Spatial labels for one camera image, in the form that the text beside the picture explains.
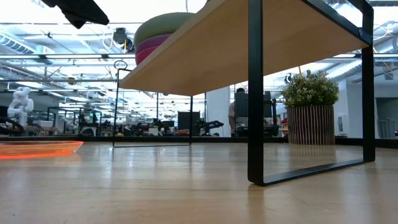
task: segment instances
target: orange glowing disc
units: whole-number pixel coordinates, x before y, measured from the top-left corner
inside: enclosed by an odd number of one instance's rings
[[[0,142],[0,159],[25,159],[61,156],[80,148],[81,141],[6,141]]]

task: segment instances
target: computer monitor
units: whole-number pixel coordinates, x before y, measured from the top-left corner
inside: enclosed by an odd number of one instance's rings
[[[248,117],[248,94],[235,93],[235,117]],[[264,95],[264,102],[262,104],[264,117],[272,117],[271,94]]]
[[[178,130],[189,129],[190,112],[178,112]],[[199,112],[192,112],[192,125],[200,119]]]
[[[8,110],[7,106],[0,106],[0,117],[7,118],[8,117],[7,110]]]

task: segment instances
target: white robot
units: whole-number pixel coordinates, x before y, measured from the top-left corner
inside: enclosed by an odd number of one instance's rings
[[[73,124],[73,121],[68,120],[66,117],[62,116],[61,120],[64,121],[67,124],[67,127],[72,129],[73,131],[78,129],[78,126],[76,124]]]
[[[7,115],[10,119],[15,119],[15,115],[18,115],[18,123],[21,126],[26,126],[27,113],[33,111],[33,100],[29,99],[29,93],[29,87],[18,87],[17,91],[12,94],[14,99],[12,99],[12,102],[7,110]]]

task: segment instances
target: humanoid robot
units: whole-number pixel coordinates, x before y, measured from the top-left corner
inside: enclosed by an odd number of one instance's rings
[[[18,87],[17,91],[12,94],[13,99],[7,110],[10,119],[15,120],[15,115],[18,115],[18,123],[21,126],[26,126],[27,113],[33,111],[33,100],[29,99],[29,93],[29,87]]]

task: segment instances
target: striped planter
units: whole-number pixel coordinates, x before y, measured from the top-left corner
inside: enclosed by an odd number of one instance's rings
[[[335,144],[333,106],[298,106],[287,108],[289,143]]]

